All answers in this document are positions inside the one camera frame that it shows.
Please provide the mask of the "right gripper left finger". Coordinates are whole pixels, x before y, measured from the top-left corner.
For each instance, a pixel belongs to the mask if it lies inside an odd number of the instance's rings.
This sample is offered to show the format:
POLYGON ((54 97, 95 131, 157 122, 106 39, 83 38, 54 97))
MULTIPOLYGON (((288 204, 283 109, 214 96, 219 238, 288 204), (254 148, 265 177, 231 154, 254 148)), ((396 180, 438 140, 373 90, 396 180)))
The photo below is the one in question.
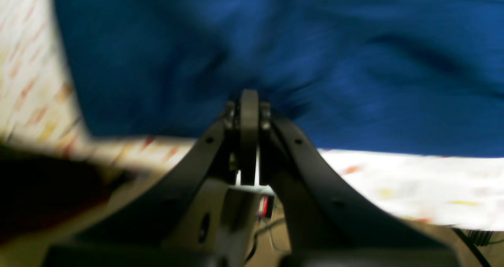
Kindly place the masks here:
POLYGON ((250 242, 250 91, 137 199, 52 245, 45 267, 242 267, 250 242))

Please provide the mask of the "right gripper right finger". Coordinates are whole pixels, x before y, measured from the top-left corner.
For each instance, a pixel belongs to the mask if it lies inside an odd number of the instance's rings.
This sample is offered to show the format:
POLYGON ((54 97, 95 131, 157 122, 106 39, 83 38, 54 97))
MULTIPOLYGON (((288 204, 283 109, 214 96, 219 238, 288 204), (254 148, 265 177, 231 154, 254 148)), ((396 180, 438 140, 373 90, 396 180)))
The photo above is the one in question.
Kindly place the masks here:
POLYGON ((291 253, 280 267, 459 267, 456 253, 347 184, 305 134, 250 91, 260 183, 283 204, 291 253))

